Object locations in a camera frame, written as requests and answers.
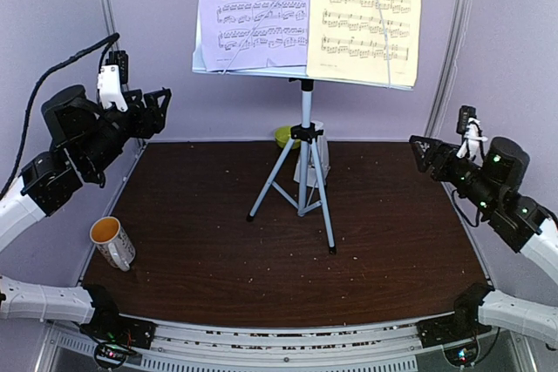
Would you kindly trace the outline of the white metronome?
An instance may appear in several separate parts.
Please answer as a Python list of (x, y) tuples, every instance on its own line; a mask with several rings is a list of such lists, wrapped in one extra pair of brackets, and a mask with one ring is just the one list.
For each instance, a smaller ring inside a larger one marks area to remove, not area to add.
[[(328, 139), (325, 133), (323, 133), (317, 138), (317, 149), (320, 157), (320, 163), (322, 166), (323, 183), (327, 184), (326, 179), (330, 171), (330, 155), (329, 155)], [(293, 176), (293, 180), (295, 182), (300, 181), (300, 163), (301, 163), (301, 159), (298, 158), (296, 162), (294, 176)], [(314, 164), (311, 151), (309, 151), (309, 169), (307, 175), (307, 186), (308, 187), (317, 186), (316, 169), (315, 169), (315, 164)]]

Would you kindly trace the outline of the white perforated music stand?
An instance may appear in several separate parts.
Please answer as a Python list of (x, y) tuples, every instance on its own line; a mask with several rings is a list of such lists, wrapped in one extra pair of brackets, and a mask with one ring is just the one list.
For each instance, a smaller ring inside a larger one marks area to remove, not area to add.
[[(246, 43), (247, 38), (251, 37), (255, 28), (259, 24), (263, 23), (263, 19), (281, 2), (282, 0), (274, 0), (274, 2), (268, 7), (268, 9), (263, 12), (263, 17), (256, 26), (250, 30), (245, 38), (242, 39), (242, 43), (239, 45), (242, 50), (242, 45)], [(228, 71), (228, 67), (217, 71), (208, 71), (205, 65), (205, 61), (202, 56), (201, 48), (201, 18), (200, 12), (198, 11), (197, 17), (197, 27), (196, 27), (196, 45), (193, 53), (193, 67), (192, 71), (200, 74), (235, 74), (235, 75), (247, 75), (247, 76), (265, 76), (274, 78), (288, 78), (289, 82), (300, 82), (300, 90), (302, 93), (302, 112), (301, 120), (299, 125), (295, 125), (290, 128), (289, 138), (287, 140), (286, 146), (283, 148), (280, 156), (278, 157), (275, 165), (273, 166), (267, 180), (262, 186), (262, 190), (259, 192), (254, 205), (248, 212), (246, 220), (252, 222), (260, 208), (264, 198), (266, 197), (269, 189), (271, 187), (275, 188), (296, 210), (297, 215), (303, 217), (307, 213), (317, 209), (322, 208), (323, 220), (325, 232), (327, 235), (327, 242), (330, 254), (337, 254), (337, 246), (335, 242), (335, 237), (333, 233), (333, 228), (330, 219), (330, 209), (326, 194), (326, 185), (324, 184), (326, 175), (323, 171), (322, 159), (317, 144), (317, 140), (323, 135), (323, 129), (316, 129), (316, 125), (311, 122), (311, 109), (312, 109), (312, 93), (314, 91), (315, 80), (310, 78), (303, 78), (307, 76), (305, 74), (305, 67), (265, 67), (261, 69), (251, 69), (251, 70), (237, 70)], [(299, 166), (299, 187), (297, 200), (291, 197), (277, 182), (276, 176), (280, 172), (285, 159), (288, 157), (289, 152), (294, 147), (296, 140), (300, 140), (300, 166)], [(313, 189), (310, 192), (310, 197), (307, 199), (307, 178), (310, 170), (310, 161), (314, 163), (315, 169), (315, 181), (313, 183)], [(317, 186), (319, 192), (319, 200), (310, 203), (314, 188)]]

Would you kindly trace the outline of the purple sheet music page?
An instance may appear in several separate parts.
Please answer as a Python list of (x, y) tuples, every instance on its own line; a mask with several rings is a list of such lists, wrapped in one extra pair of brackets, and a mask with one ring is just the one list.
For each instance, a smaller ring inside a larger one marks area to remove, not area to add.
[(199, 0), (207, 71), (301, 66), (307, 62), (310, 0)]

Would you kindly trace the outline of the yellow sheet music page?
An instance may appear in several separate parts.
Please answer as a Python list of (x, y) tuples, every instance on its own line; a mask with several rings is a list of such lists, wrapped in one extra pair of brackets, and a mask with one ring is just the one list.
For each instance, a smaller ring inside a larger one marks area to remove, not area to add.
[(421, 6), (422, 0), (310, 0), (307, 75), (411, 89)]

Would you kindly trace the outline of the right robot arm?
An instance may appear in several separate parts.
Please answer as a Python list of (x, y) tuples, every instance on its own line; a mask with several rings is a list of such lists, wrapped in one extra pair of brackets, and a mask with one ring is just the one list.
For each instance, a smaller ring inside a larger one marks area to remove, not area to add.
[[(530, 158), (511, 139), (493, 138), (482, 165), (459, 155), (457, 145), (412, 135), (409, 139), (420, 172), (454, 186), (517, 254), (531, 260), (552, 280), (557, 278), (557, 217), (519, 187)], [(467, 337), (478, 326), (505, 328), (557, 347), (557, 309), (475, 283), (454, 302), (447, 331)]]

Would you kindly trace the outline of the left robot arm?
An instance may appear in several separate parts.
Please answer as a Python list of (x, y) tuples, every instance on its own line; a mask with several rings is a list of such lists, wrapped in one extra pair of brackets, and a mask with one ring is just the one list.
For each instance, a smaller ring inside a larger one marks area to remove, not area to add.
[[(48, 151), (24, 166), (1, 199), (1, 247), (64, 206), (83, 184), (105, 186), (105, 170), (129, 139), (150, 139), (167, 119), (167, 88), (124, 93), (125, 110), (105, 110), (83, 85), (71, 85), (43, 103), (51, 134)], [(154, 325), (127, 320), (100, 285), (51, 287), (1, 277), (1, 316), (71, 321), (83, 334), (117, 344), (149, 348)]]

